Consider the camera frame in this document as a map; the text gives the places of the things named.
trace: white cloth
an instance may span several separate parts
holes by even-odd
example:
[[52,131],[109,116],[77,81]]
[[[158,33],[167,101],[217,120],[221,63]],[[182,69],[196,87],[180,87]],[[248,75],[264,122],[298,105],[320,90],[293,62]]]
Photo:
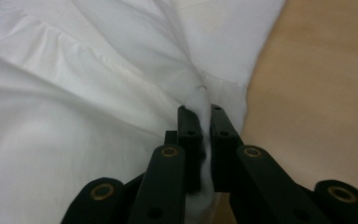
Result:
[[176,108],[201,120],[207,160],[186,222],[212,201],[212,102],[237,131],[283,1],[0,1],[0,223],[59,223],[78,192],[145,171]]

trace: metal screw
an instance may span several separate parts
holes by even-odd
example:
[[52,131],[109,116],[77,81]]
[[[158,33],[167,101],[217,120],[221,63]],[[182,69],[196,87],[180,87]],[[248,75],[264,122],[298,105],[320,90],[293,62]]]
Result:
[[174,148],[174,147],[165,147],[161,150],[161,154],[164,157],[174,157],[177,154],[179,154],[178,149]]
[[357,197],[351,191],[339,186],[330,186],[327,191],[331,196],[344,203],[356,203]]
[[252,147],[246,148],[243,153],[248,157],[260,157],[261,151]]
[[114,192],[115,192],[115,186],[108,183],[104,183],[94,187],[89,193],[89,195],[93,200],[101,201],[112,196]]

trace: light wood tabletop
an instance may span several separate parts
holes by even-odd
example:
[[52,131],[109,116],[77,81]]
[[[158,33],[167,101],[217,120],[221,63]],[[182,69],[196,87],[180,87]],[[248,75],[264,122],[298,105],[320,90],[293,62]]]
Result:
[[[241,137],[300,185],[358,188],[358,1],[287,0],[247,92]],[[223,196],[214,223],[235,223]]]

